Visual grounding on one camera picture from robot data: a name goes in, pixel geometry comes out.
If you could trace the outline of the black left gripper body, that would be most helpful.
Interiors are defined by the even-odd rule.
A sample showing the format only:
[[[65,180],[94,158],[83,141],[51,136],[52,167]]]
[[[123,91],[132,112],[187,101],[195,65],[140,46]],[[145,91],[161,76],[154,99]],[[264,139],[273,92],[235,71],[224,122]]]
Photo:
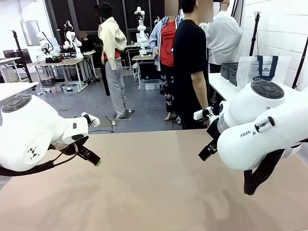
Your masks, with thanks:
[[[60,144],[57,142],[52,142],[49,145],[50,150],[57,150],[65,155],[74,155],[76,150],[83,148],[84,143],[89,139],[88,136],[75,141],[73,144]]]

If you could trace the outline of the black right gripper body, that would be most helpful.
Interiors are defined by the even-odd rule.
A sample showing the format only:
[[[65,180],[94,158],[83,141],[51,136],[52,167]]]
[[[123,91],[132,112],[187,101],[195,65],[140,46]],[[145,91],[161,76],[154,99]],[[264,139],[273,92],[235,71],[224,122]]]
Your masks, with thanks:
[[[218,138],[220,136],[220,132],[217,127],[217,123],[219,121],[219,116],[213,116],[209,118],[209,124],[207,127],[207,133],[213,138],[212,143],[217,144]]]

